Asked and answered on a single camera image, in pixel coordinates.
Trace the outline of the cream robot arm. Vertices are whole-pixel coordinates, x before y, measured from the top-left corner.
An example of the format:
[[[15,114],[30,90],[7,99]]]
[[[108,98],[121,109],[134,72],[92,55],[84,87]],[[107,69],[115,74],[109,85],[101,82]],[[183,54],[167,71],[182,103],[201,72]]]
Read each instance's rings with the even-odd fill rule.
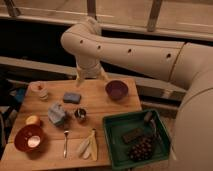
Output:
[[[82,73],[102,61],[186,90],[175,121],[169,171],[213,171],[213,47],[173,41],[107,38],[88,17],[61,36]]]

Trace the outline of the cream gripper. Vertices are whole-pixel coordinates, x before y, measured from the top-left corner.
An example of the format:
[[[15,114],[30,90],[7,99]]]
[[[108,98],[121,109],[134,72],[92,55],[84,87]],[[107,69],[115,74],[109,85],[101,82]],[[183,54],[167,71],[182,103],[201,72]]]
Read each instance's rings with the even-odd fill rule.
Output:
[[[83,83],[83,79],[87,78],[100,77],[101,80],[108,81],[108,75],[100,63],[92,67],[82,67],[80,65],[77,65],[76,70],[76,87],[79,87]]]

